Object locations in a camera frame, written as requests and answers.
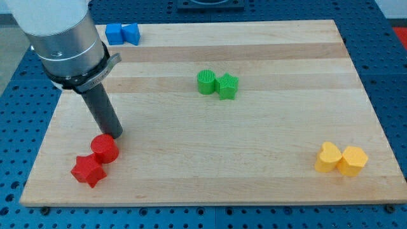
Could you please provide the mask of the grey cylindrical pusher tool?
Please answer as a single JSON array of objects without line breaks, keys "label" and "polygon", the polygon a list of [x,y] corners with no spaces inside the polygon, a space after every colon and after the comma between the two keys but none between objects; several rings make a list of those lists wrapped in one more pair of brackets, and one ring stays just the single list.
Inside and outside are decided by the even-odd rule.
[{"label": "grey cylindrical pusher tool", "polygon": [[123,127],[116,115],[114,107],[107,96],[102,83],[82,94],[82,98],[103,134],[109,134],[113,139],[119,138]]}]

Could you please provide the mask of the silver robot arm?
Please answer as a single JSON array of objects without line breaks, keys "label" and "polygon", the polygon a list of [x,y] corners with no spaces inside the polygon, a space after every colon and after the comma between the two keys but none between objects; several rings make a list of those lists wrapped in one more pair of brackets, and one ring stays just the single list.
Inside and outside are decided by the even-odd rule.
[{"label": "silver robot arm", "polygon": [[91,18],[87,1],[6,0],[52,83],[80,94],[104,134],[123,128],[102,84],[120,54],[111,55]]}]

